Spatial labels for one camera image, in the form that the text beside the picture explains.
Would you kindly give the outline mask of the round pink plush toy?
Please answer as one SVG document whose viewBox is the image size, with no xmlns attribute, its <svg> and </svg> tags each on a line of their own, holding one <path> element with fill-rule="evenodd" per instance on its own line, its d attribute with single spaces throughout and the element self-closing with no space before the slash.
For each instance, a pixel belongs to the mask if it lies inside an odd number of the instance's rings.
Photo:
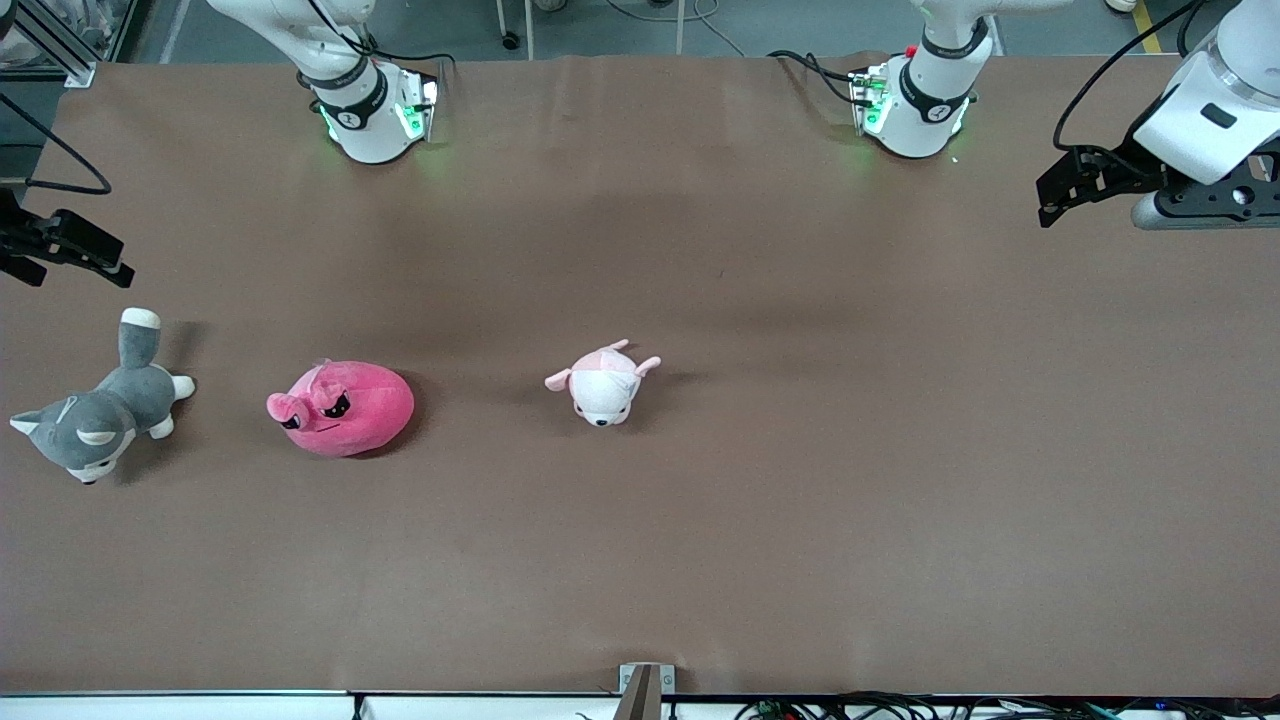
<svg viewBox="0 0 1280 720">
<path fill-rule="evenodd" d="M 326 360 L 284 393 L 268 397 L 269 416 L 305 451 L 349 457 L 392 442 L 415 411 L 398 373 L 371 363 Z"/>
</svg>

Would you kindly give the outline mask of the white table edge rail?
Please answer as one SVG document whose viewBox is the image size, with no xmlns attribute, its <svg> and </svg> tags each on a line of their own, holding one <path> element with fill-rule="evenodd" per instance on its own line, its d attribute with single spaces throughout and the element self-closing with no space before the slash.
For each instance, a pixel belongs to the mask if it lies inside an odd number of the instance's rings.
<svg viewBox="0 0 1280 720">
<path fill-rule="evenodd" d="M 408 691 L 0 693 L 0 720 L 612 720 L 620 694 Z M 1265 698 L 916 694 L 666 696 L 663 720 L 1280 720 Z"/>
</svg>

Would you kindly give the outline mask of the brown table cover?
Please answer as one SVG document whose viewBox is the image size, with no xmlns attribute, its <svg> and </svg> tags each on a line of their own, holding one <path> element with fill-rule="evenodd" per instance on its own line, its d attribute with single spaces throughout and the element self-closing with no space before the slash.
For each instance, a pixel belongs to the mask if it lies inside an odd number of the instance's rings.
<svg viewBox="0 0 1280 720">
<path fill-rule="evenodd" d="M 35 192 L 134 283 L 0 278 L 0 692 L 1280 693 L 1280 231 L 1041 229 L 1089 58 L 1000 58 L 946 151 L 771 60 L 462 63 L 433 142 L 343 156 L 283 65 L 114 65 Z M 127 307 L 195 379 L 86 486 L 10 416 Z M 627 420 L 544 379 L 628 340 Z M 410 424 L 268 414 L 319 363 Z"/>
</svg>

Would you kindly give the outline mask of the aluminium frame profile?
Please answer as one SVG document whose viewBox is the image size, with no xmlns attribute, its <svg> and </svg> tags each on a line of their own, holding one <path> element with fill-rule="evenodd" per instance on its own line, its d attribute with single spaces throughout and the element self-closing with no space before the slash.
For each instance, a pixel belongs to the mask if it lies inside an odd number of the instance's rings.
<svg viewBox="0 0 1280 720">
<path fill-rule="evenodd" d="M 100 55 L 50 8 L 46 0 L 0 0 L 0 49 L 17 36 L 36 50 L 35 60 L 51 67 L 67 88 L 88 88 Z"/>
</svg>

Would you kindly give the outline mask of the metal table bracket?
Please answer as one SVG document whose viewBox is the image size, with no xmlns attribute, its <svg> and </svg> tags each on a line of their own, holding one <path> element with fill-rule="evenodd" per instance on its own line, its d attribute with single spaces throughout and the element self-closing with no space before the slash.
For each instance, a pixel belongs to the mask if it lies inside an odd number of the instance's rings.
<svg viewBox="0 0 1280 720">
<path fill-rule="evenodd" d="M 641 680 L 648 678 L 652 684 L 659 688 L 662 696 L 677 692 L 677 673 L 673 664 L 630 662 L 621 664 L 617 669 L 620 696 L 628 691 L 636 676 L 640 676 Z"/>
</svg>

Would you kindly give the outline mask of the grey husky plush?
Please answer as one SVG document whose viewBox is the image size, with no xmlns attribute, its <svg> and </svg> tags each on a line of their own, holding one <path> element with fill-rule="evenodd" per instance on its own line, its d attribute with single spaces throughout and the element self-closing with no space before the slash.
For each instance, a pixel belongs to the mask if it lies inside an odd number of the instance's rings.
<svg viewBox="0 0 1280 720">
<path fill-rule="evenodd" d="M 156 364 L 161 325 L 152 310 L 124 309 L 118 365 L 90 391 L 10 416 L 10 427 L 86 486 L 110 474 L 138 437 L 168 437 L 175 428 L 173 406 L 191 397 L 196 383 Z"/>
</svg>

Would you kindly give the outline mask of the pale pink puppy plush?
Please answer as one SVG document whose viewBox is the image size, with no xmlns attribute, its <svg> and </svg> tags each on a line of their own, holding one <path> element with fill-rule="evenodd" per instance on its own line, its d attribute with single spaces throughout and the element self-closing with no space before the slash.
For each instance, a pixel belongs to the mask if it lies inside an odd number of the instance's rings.
<svg viewBox="0 0 1280 720">
<path fill-rule="evenodd" d="M 658 356 L 635 363 L 620 340 L 582 355 L 570 366 L 547 377 L 543 384 L 552 392 L 567 392 L 573 411 L 593 427 L 625 423 L 646 374 L 657 369 Z"/>
</svg>

